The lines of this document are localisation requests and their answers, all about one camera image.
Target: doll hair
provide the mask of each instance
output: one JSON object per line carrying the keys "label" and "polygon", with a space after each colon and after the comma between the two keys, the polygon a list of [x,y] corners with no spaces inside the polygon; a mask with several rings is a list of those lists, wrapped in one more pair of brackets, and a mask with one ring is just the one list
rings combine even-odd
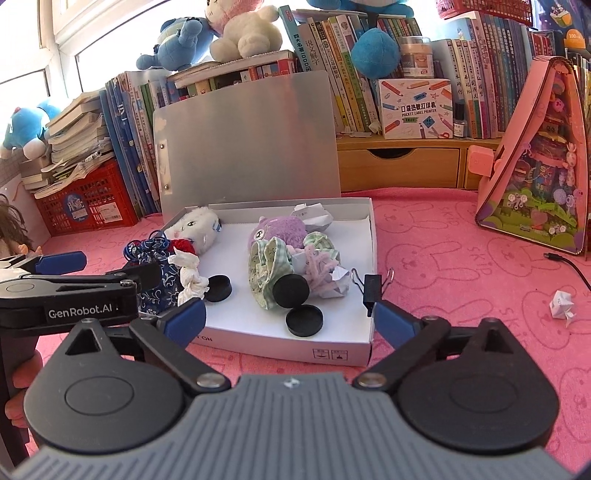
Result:
{"label": "doll hair", "polygon": [[27,235],[22,213],[14,205],[10,205],[8,198],[3,194],[0,194],[0,239],[5,240],[7,244],[13,241],[33,250],[33,242]]}

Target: wooden drawer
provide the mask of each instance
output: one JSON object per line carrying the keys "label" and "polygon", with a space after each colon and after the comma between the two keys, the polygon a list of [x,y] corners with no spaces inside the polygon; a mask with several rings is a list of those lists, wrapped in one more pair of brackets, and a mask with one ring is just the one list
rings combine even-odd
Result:
{"label": "wooden drawer", "polygon": [[343,192],[384,187],[456,188],[459,148],[339,150]]}
{"label": "wooden drawer", "polygon": [[469,172],[466,168],[466,181],[464,182],[464,188],[466,190],[478,190],[478,184],[480,183],[480,175]]}

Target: binder clip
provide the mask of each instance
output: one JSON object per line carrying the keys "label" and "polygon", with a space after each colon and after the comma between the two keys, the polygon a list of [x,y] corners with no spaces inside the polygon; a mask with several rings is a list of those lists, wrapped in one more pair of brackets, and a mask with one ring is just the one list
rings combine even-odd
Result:
{"label": "binder clip", "polygon": [[374,305],[382,300],[382,296],[394,281],[394,270],[392,268],[388,270],[386,280],[383,282],[380,274],[368,274],[361,281],[357,270],[354,268],[351,269],[350,275],[351,281],[357,285],[357,288],[362,293],[363,305],[368,309],[368,317],[371,317],[374,312]]}

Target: label printer box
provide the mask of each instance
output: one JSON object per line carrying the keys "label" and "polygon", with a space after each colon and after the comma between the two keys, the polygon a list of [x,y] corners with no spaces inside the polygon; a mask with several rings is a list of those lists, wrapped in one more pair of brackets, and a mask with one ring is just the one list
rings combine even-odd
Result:
{"label": "label printer box", "polygon": [[379,80],[382,131],[397,138],[452,138],[451,82],[445,79]]}

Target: black circular pad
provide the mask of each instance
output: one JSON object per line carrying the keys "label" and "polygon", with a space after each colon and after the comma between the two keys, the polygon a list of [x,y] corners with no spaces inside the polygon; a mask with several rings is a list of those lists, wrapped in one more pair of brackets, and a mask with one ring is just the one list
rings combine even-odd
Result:
{"label": "black circular pad", "polygon": [[284,275],[273,285],[273,298],[280,307],[292,309],[302,305],[310,296],[310,286],[295,273]]}
{"label": "black circular pad", "polygon": [[138,447],[184,408],[178,381],[152,365],[97,352],[52,366],[28,389],[24,408],[34,438],[60,450],[103,455]]}
{"label": "black circular pad", "polygon": [[212,303],[226,300],[232,293],[232,284],[225,275],[214,275],[209,277],[209,290],[205,292],[204,298]]}
{"label": "black circular pad", "polygon": [[322,311],[314,305],[301,305],[289,311],[285,323],[290,332],[298,337],[317,334],[324,323]]}
{"label": "black circular pad", "polygon": [[545,445],[558,415],[552,385],[532,370],[510,353],[441,361],[402,382],[398,405],[410,425],[445,447],[519,452]]}

